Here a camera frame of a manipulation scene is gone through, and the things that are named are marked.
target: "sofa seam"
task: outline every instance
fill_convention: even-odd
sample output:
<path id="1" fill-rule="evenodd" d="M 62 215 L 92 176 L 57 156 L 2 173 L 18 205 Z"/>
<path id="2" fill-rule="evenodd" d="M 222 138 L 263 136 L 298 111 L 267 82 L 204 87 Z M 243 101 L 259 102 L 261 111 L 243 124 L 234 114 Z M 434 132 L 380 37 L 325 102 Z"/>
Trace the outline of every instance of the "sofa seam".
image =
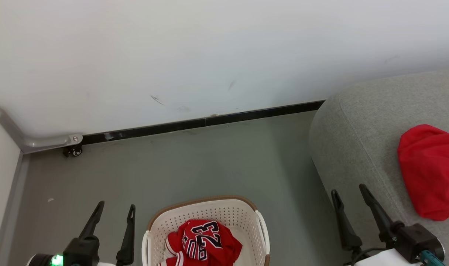
<path id="1" fill-rule="evenodd" d="M 344 120 L 346 121 L 346 123 L 348 124 L 349 128 L 351 129 L 352 133 L 354 136 L 356 136 L 357 142 L 359 143 L 359 145 L 362 147 L 362 150 L 364 151 L 366 158 L 368 158 L 369 163 L 371 164 L 371 168 L 373 170 L 373 172 L 379 177 L 378 178 L 378 182 L 384 187 L 385 192 L 387 193 L 387 195 L 389 195 L 389 201 L 391 202 L 391 204 L 395 207 L 395 209 L 398 211 L 399 215 L 402 216 L 402 219 L 404 221 L 406 221 L 406 217 L 403 214 L 403 212 L 400 210 L 400 207 L 398 206 L 398 204 L 392 200 L 393 195 L 388 191 L 387 186 L 385 185 L 385 182 L 383 182 L 383 180 L 381 180 L 381 176 L 380 173 L 377 171 L 373 159 L 372 157 L 368 154 L 366 147 L 364 146 L 364 144 L 362 143 L 361 139 L 359 138 L 359 136 L 356 134 L 356 130 L 354 130 L 353 125 L 349 122 L 349 119 L 346 115 L 346 113 L 343 111 L 343 107 L 341 106 L 341 101 L 339 96 L 336 96 L 337 102 L 338 102 L 338 106 L 339 109 L 341 110 L 341 113 L 343 114 Z"/>

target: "basket handle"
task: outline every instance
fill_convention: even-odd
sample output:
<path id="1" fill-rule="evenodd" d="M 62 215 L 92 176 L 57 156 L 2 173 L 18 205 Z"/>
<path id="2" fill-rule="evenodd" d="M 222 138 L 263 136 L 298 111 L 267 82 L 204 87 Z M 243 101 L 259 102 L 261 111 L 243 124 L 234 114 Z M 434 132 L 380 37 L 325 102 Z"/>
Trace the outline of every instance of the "basket handle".
<path id="1" fill-rule="evenodd" d="M 149 230 L 145 232 L 144 237 L 142 238 L 142 246 L 141 246 L 141 256 L 142 256 L 142 265 L 148 266 L 147 264 L 147 236 L 149 235 Z"/>
<path id="2" fill-rule="evenodd" d="M 265 241 L 265 254 L 270 254 L 270 241 L 269 241 L 269 232 L 267 231 L 267 225 L 265 225 L 264 217 L 262 217 L 262 214 L 260 214 L 259 211 L 256 210 L 256 214 L 259 220 L 259 226 L 260 226 L 260 234 L 263 237 Z"/>

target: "perforated basket wall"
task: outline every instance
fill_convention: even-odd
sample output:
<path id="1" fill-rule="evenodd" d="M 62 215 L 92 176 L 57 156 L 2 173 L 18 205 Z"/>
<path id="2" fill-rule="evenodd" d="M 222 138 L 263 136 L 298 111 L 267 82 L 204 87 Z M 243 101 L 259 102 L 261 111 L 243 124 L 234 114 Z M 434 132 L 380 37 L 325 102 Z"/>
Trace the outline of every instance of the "perforated basket wall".
<path id="1" fill-rule="evenodd" d="M 241 235 L 245 236 L 243 239 L 248 241 L 248 252 L 252 253 L 248 255 L 252 257 L 252 265 L 264 266 L 266 260 L 265 239 L 261 232 L 258 215 L 254 210 L 254 205 L 243 200 L 233 198 L 191 202 L 176 208 L 165 209 L 164 212 L 159 213 L 149 224 L 147 239 L 151 254 L 146 256 L 150 258 L 151 265 L 149 266 L 155 266 L 163 261 L 167 235 L 177 231 L 179 226 L 189 219 L 215 220 L 231 230 L 239 231 Z"/>

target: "laundry basket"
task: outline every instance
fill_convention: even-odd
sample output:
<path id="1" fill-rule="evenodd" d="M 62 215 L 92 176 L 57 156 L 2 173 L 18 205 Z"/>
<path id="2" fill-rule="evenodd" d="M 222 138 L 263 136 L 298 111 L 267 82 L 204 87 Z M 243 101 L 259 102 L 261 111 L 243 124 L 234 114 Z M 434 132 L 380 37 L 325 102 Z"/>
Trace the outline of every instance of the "laundry basket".
<path id="1" fill-rule="evenodd" d="M 243 248 L 234 266 L 268 266 L 270 242 L 264 218 L 240 196 L 219 196 L 176 204 L 153 217 L 142 239 L 143 266 L 164 261 L 165 239 L 189 219 L 214 220 L 228 227 Z"/>

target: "red cloth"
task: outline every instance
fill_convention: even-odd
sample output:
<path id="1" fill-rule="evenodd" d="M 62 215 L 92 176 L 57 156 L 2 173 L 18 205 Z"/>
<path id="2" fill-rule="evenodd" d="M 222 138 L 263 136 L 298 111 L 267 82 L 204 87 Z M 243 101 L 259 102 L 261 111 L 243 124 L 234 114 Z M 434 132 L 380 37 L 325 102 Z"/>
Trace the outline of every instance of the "red cloth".
<path id="1" fill-rule="evenodd" d="M 167 236 L 165 248 L 173 257 L 160 266 L 233 266 L 243 246 L 219 222 L 193 219 Z"/>
<path id="2" fill-rule="evenodd" d="M 449 218 L 449 133 L 430 125 L 405 132 L 398 161 L 408 195 L 424 218 Z"/>

